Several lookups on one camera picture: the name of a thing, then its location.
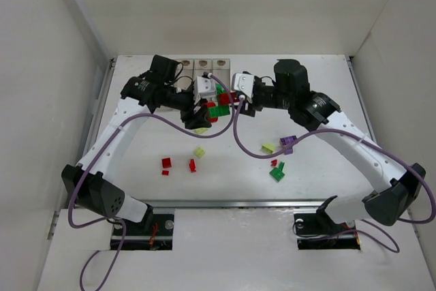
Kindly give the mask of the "green lego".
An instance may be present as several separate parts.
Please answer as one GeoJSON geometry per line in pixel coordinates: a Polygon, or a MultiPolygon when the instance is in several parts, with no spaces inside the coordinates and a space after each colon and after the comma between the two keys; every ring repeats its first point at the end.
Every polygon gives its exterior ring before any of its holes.
{"type": "Polygon", "coordinates": [[[221,84],[216,83],[215,86],[216,86],[217,95],[225,93],[225,89],[221,84]]]}
{"type": "Polygon", "coordinates": [[[208,113],[211,118],[224,117],[230,114],[230,107],[224,106],[210,106],[208,107],[208,113]]]}

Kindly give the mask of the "red lego piece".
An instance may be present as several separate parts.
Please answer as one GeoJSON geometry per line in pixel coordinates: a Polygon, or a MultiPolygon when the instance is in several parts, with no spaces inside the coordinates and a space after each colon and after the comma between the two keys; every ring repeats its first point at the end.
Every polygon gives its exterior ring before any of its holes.
{"type": "Polygon", "coordinates": [[[205,117],[208,122],[216,123],[220,115],[220,110],[216,103],[212,101],[203,102],[202,107],[206,109],[205,117]]]}

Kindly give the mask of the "red round lego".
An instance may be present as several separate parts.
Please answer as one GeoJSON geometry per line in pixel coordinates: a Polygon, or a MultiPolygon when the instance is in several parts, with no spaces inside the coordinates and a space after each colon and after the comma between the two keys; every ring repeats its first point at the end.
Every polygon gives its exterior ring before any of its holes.
{"type": "Polygon", "coordinates": [[[239,102],[239,98],[236,94],[236,92],[230,92],[229,94],[227,93],[220,93],[218,95],[218,103],[220,106],[224,106],[224,105],[229,105],[232,102],[233,103],[237,103],[239,102]]]}

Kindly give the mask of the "green lego top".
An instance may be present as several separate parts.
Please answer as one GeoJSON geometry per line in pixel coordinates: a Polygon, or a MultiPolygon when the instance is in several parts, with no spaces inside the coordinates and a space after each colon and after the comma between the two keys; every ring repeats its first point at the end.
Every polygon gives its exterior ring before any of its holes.
{"type": "Polygon", "coordinates": [[[221,84],[216,83],[215,86],[216,86],[217,95],[225,93],[225,89],[221,84]]]}

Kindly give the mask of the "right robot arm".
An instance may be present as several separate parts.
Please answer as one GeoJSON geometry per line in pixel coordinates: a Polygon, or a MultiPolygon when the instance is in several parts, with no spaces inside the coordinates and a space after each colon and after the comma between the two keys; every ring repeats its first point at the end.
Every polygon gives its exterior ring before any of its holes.
{"type": "Polygon", "coordinates": [[[245,96],[249,115],[263,108],[288,111],[293,122],[336,149],[373,188],[369,194],[333,195],[317,209],[317,214],[335,224],[370,218],[392,226],[399,221],[418,197],[424,168],[388,156],[335,101],[311,90],[307,69],[299,61],[280,59],[273,70],[275,81],[271,85],[248,72],[233,77],[232,87],[245,96]]]}

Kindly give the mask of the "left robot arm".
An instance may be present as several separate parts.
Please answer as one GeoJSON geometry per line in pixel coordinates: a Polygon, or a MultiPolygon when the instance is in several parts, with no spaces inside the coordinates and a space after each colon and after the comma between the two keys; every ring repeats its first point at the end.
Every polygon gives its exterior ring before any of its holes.
{"type": "Polygon", "coordinates": [[[157,119],[155,111],[164,106],[177,110],[184,123],[182,132],[210,127],[206,114],[207,99],[215,94],[216,80],[204,72],[186,89],[176,87],[181,62],[155,55],[150,68],[132,76],[121,89],[120,99],[101,135],[76,165],[66,165],[61,178],[69,194],[68,219],[74,222],[75,206],[88,209],[102,219],[119,223],[130,221],[146,226],[151,221],[151,205],[128,195],[114,183],[116,170],[139,129],[148,119],[157,119]]]}

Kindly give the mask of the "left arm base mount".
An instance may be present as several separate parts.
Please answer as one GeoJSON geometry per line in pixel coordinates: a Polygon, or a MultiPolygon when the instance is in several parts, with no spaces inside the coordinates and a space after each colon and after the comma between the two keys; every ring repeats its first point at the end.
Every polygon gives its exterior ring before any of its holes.
{"type": "Polygon", "coordinates": [[[121,250],[124,251],[171,251],[174,221],[175,210],[165,208],[155,209],[151,222],[145,226],[125,220],[126,232],[123,242],[122,225],[113,224],[110,249],[117,250],[121,244],[121,250]]]}

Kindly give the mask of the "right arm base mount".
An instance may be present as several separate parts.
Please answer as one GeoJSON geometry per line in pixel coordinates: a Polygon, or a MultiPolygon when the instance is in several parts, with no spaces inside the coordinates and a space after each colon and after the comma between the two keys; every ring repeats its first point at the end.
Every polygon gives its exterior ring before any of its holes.
{"type": "Polygon", "coordinates": [[[299,250],[360,250],[355,223],[336,224],[317,213],[295,213],[292,232],[299,250]]]}

